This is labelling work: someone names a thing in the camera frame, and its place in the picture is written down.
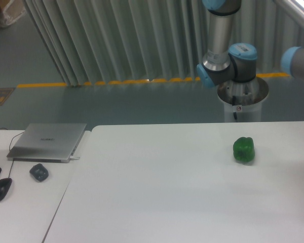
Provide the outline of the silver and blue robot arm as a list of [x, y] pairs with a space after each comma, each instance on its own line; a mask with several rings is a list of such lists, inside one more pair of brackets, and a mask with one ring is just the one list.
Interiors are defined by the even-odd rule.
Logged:
[[[233, 16], [241, 1], [202, 1], [210, 12], [208, 50], [197, 65], [204, 86], [216, 87], [224, 107], [225, 122], [259, 122], [268, 84], [256, 77], [257, 50], [248, 43], [229, 47]], [[274, 1], [304, 28], [304, 1]], [[304, 81], [304, 48], [291, 47], [282, 55], [282, 70]]]

